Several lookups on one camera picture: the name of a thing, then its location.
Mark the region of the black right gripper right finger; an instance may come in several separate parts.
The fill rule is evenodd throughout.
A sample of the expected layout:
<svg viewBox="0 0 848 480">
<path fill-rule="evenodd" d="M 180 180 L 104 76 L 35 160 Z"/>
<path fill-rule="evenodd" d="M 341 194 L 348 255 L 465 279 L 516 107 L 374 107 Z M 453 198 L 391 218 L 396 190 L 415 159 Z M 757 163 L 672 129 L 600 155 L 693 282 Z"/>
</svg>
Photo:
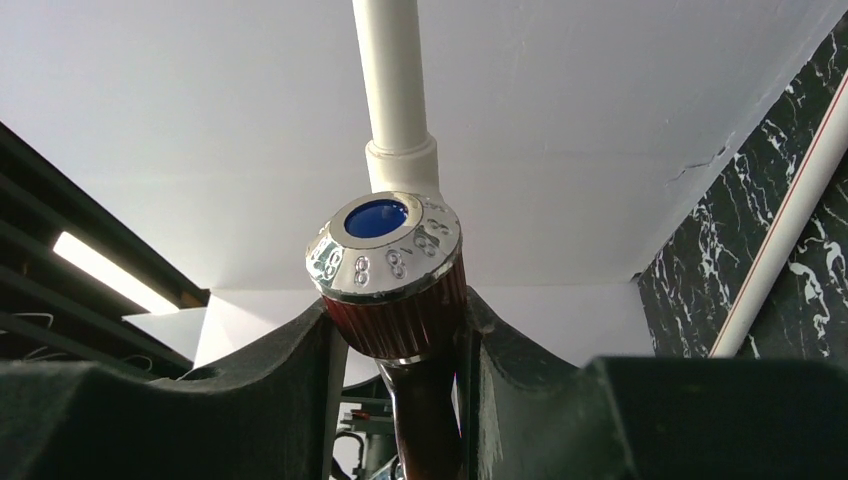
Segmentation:
<svg viewBox="0 0 848 480">
<path fill-rule="evenodd" d="M 463 447 L 468 479 L 843 479 L 847 374 L 787 359 L 577 367 L 470 292 Z"/>
</svg>

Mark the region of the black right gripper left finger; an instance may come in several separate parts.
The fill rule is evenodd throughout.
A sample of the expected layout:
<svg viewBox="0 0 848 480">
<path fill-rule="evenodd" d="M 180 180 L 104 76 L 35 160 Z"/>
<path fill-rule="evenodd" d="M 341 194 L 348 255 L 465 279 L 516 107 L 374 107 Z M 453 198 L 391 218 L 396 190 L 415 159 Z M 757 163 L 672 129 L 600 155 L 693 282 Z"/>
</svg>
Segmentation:
<svg viewBox="0 0 848 480">
<path fill-rule="evenodd" d="M 5 479 L 325 479 L 344 345 L 324 306 L 185 377 L 1 366 Z"/>
</svg>

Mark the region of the brown water faucet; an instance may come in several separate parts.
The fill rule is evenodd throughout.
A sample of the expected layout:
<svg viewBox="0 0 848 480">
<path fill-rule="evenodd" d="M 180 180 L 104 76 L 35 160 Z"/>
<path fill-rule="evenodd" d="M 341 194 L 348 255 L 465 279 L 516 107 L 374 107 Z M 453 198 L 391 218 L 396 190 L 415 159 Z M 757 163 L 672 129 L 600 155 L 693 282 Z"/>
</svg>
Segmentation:
<svg viewBox="0 0 848 480">
<path fill-rule="evenodd" d="M 305 266 L 343 339 L 373 359 L 390 394 L 407 479 L 457 479 L 455 337 L 467 287 L 461 223 L 441 200 L 359 197 L 309 244 Z"/>
</svg>

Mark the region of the white PVC pipe frame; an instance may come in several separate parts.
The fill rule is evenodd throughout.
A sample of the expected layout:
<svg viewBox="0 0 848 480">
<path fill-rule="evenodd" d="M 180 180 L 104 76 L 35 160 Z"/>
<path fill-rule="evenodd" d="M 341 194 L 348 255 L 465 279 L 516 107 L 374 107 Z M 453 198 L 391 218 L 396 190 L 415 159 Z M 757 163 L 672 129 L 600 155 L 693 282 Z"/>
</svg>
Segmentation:
<svg viewBox="0 0 848 480">
<path fill-rule="evenodd" d="M 510 67 L 469 51 L 481 106 L 458 124 L 469 140 L 449 185 L 468 203 L 484 282 L 510 312 L 539 298 L 526 325 L 562 357 L 646 351 L 629 276 L 687 206 L 693 179 L 727 162 L 731 123 L 753 108 L 750 90 L 695 68 L 707 39 L 752 4 L 689 7 L 703 18 L 676 33 L 661 1 L 539 3 Z M 353 11 L 372 192 L 444 202 L 418 6 L 357 1 Z"/>
</svg>

